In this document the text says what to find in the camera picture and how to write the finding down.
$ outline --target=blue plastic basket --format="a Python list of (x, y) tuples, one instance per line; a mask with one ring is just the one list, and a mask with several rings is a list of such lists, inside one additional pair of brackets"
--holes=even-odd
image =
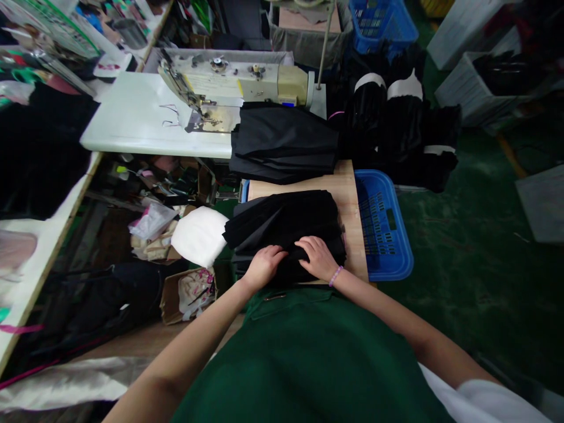
[(379, 170), (355, 170), (370, 282), (407, 278), (413, 253), (392, 180)]
[(360, 54), (376, 51), (387, 39), (391, 60), (419, 38), (402, 0), (350, 0), (348, 7), (353, 15), (354, 48)]

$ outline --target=white table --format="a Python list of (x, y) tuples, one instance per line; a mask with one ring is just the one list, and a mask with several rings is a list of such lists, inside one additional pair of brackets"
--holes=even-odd
[[(103, 153), (92, 153), (88, 171), (76, 183), (50, 219), (45, 221), (34, 219), (0, 220), (0, 229), (30, 232), (38, 239), (35, 252), (20, 268), (21, 281), (14, 284), (7, 298), (7, 302), (13, 305), (8, 317), (2, 324), (23, 326), (27, 322), (76, 216), (78, 207), (98, 168), (102, 155)], [(4, 371), (17, 341), (18, 335), (0, 332), (0, 374)]]
[[(187, 133), (192, 110), (165, 84), (158, 73), (119, 75), (100, 101), (102, 105), (80, 139), (92, 151), (231, 158), (231, 134)], [(163, 127), (164, 120), (176, 123), (176, 114), (161, 105), (173, 104), (181, 126)], [(315, 90), (311, 112), (327, 118), (325, 84)]]

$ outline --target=stack of black cloth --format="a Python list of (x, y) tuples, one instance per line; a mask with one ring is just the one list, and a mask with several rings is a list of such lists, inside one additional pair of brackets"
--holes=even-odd
[(231, 133), (229, 169), (245, 179), (279, 185), (332, 174), (338, 132), (302, 108), (246, 102)]
[(260, 249), (279, 245), (289, 254), (270, 286), (315, 280), (299, 263), (308, 260), (306, 252), (294, 245), (304, 236), (323, 239), (337, 264), (344, 265), (347, 255), (338, 215), (331, 194), (321, 190), (275, 194), (238, 205), (223, 234), (229, 248), (235, 250), (235, 273), (244, 275)]
[(355, 169), (378, 169), (395, 184), (443, 192), (458, 164), (460, 106), (432, 108), (422, 86), (427, 53), (417, 44), (387, 59), (353, 52), (347, 65), (350, 91), (340, 127), (340, 158)]

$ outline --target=purple bracelet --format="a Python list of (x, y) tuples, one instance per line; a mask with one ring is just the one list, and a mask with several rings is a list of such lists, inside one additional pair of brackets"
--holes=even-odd
[(335, 272), (335, 274), (333, 275), (333, 277), (331, 278), (331, 280), (329, 281), (329, 286), (332, 287), (333, 283), (335, 282), (335, 279), (337, 279), (337, 276), (339, 276), (339, 273), (341, 273), (341, 270), (343, 270), (342, 266), (339, 266), (339, 268), (337, 269), (337, 271)]

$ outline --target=green apron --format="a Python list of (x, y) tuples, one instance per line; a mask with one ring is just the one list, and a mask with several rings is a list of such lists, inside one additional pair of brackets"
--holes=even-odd
[(173, 422), (452, 422), (405, 338), (330, 288), (257, 294)]

